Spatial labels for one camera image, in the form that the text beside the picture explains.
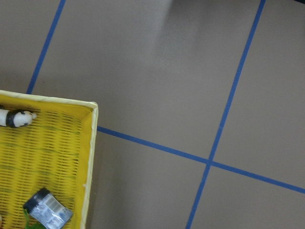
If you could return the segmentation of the black and white panda figurine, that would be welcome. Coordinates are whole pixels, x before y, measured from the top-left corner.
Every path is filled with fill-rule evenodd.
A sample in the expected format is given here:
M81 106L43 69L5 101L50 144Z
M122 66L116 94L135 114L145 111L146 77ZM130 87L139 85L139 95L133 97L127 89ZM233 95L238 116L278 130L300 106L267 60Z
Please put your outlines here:
M26 110L0 109L0 125L10 128L19 128L31 125L37 118L35 113Z

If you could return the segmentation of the small black-capped jar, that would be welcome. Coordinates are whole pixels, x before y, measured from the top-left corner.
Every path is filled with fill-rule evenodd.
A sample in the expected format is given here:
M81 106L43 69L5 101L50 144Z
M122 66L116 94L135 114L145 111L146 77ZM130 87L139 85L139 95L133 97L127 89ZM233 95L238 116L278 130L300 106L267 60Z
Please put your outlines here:
M46 229L62 229L73 216L73 212L45 187L29 198L23 209Z

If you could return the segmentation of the yellow woven plastic basket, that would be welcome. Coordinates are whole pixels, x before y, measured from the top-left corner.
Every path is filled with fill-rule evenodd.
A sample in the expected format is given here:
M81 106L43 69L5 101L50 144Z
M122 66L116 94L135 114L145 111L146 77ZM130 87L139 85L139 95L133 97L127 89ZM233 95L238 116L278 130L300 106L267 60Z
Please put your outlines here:
M73 212L68 229L86 227L98 105L1 91L1 105L37 114L31 125L0 129L2 228L22 229L23 204L42 187Z

